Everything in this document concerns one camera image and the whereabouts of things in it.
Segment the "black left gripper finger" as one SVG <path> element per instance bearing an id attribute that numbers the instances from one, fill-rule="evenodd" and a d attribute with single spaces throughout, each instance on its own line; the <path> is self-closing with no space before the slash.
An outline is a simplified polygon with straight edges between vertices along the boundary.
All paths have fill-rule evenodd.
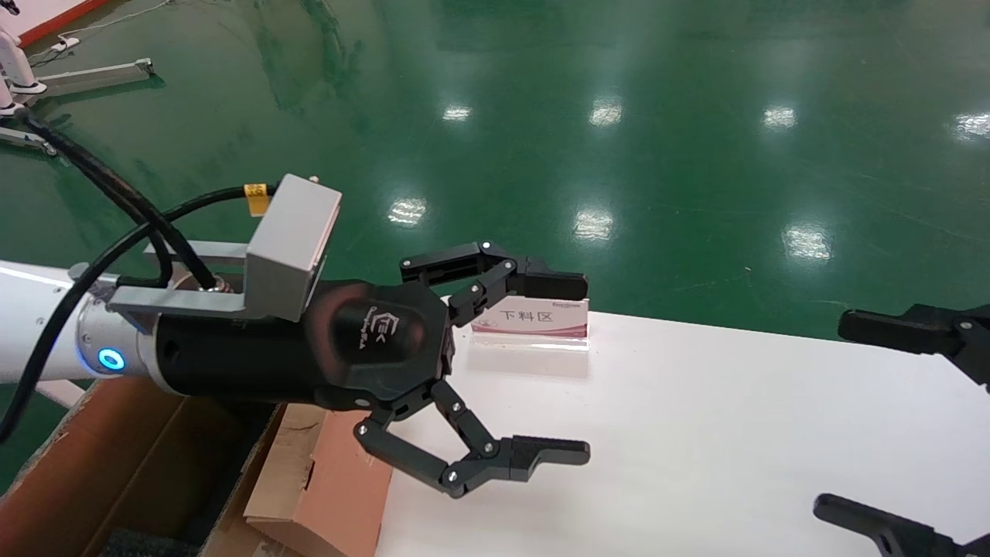
<path id="1" fill-rule="evenodd" d="M 461 498 L 487 482 L 529 482 L 541 464 L 583 466 L 591 458 L 587 442 L 515 435 L 496 439 L 478 419 L 452 385 L 436 381 L 425 395 L 463 441 L 467 453 L 448 463 L 436 455 L 389 433 L 398 419 L 397 410 L 376 408 L 354 427 L 354 436 L 369 455 L 397 471 L 441 491 Z"/>
<path id="2" fill-rule="evenodd" d="M 400 269 L 403 282 L 420 282 L 428 288 L 466 282 L 448 299 L 453 326 L 470 324 L 508 296 L 581 301 L 589 289 L 586 275 L 555 271 L 541 258 L 513 256 L 492 242 L 459 244 L 404 258 Z"/>

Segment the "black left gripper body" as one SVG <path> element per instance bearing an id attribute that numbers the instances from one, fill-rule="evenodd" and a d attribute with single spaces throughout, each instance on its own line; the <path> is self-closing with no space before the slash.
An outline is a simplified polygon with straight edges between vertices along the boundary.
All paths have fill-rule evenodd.
<path id="1" fill-rule="evenodd" d="M 322 281 L 298 322 L 163 315 L 164 387 L 186 396 L 416 412 L 450 373 L 448 306 L 417 282 Z"/>

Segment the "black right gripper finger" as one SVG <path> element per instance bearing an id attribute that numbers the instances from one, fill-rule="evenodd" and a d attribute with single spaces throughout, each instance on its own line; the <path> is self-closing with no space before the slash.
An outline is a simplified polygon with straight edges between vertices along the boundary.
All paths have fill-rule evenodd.
<path id="1" fill-rule="evenodd" d="M 876 544 L 882 556 L 989 555 L 989 535 L 961 545 L 929 525 L 834 494 L 817 496 L 813 515 L 837 528 L 865 536 Z"/>
<path id="2" fill-rule="evenodd" d="M 973 383 L 989 387 L 989 306 L 956 310 L 916 304 L 901 315 L 846 310 L 838 335 L 853 343 L 941 355 Z"/>

